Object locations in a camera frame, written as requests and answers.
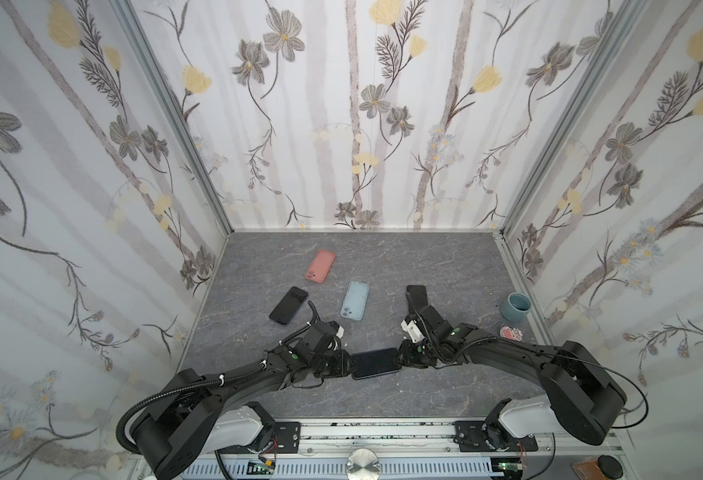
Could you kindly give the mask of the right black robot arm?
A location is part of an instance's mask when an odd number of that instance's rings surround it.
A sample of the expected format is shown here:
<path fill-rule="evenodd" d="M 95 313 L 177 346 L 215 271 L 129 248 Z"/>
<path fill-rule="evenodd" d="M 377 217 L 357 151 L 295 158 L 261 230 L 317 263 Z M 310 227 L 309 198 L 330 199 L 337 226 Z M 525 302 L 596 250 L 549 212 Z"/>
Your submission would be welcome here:
<path fill-rule="evenodd" d="M 491 450 L 504 450 L 527 436 L 567 434 L 600 446 L 617 429 L 627 394 L 617 372 L 599 364 L 583 345 L 537 345 L 495 335 L 475 325 L 453 326 L 431 305 L 409 306 L 403 323 L 409 340 L 397 361 L 409 368 L 481 365 L 539 385 L 543 394 L 505 398 L 485 416 L 481 436 Z"/>

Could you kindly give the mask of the purple-edged black phone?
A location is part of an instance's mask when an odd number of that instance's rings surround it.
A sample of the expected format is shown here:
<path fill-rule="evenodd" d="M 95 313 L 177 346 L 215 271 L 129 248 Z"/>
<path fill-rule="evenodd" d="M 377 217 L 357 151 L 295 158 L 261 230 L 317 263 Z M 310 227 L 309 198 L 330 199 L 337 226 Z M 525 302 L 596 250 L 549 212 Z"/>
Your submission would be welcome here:
<path fill-rule="evenodd" d="M 409 302 L 409 307 L 415 311 L 423 310 L 429 306 L 427 287 L 423 285 L 408 285 L 405 288 L 405 298 Z"/>

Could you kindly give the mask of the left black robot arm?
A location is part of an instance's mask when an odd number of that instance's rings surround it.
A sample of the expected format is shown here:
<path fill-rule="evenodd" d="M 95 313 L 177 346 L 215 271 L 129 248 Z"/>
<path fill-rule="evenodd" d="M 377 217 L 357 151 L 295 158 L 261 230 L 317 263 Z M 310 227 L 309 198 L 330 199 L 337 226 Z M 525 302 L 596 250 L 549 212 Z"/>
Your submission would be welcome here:
<path fill-rule="evenodd" d="M 259 420 L 260 429 L 247 440 L 241 431 L 233 446 L 262 445 L 262 430 L 271 417 L 257 408 L 256 400 L 271 392 L 296 388 L 308 376 L 319 380 L 343 378 L 352 373 L 350 354 L 343 350 L 343 327 L 321 320 L 310 305 L 311 320 L 290 334 L 263 358 L 225 372 L 200 375 L 193 369 L 177 373 L 164 389 L 138 402 L 120 418 L 119 444 L 143 456 L 157 479 L 174 479 L 202 454 L 225 448 L 208 443 L 220 418 L 240 408 Z"/>

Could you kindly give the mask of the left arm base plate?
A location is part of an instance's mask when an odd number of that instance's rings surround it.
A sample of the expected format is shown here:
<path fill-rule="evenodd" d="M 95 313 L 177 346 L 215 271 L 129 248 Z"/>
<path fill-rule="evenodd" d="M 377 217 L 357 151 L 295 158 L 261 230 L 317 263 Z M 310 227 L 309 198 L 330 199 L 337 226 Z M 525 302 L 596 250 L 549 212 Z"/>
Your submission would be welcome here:
<path fill-rule="evenodd" d="M 227 447 L 227 453 L 243 454 L 297 454 L 301 441 L 300 422 L 277 422 L 266 427 L 257 438 L 246 446 Z"/>

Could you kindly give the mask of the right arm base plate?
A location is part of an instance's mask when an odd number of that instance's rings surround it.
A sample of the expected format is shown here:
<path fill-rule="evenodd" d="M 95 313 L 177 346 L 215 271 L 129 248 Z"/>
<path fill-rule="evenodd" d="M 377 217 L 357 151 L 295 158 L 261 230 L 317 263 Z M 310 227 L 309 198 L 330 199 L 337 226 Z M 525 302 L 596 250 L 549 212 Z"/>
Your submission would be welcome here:
<path fill-rule="evenodd" d="M 483 420 L 456 421 L 453 442 L 463 453 L 537 452 L 539 445 L 533 436 L 513 438 L 499 424 L 487 425 Z"/>

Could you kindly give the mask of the black phone case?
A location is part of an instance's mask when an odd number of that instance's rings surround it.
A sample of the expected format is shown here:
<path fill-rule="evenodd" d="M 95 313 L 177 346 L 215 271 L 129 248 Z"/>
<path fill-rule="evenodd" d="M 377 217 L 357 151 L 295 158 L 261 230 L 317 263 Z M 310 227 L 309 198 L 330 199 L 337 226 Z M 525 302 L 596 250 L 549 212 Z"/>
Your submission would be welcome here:
<path fill-rule="evenodd" d="M 401 364 L 397 360 L 397 348 L 385 348 L 351 356 L 353 380 L 364 380 L 399 372 Z"/>

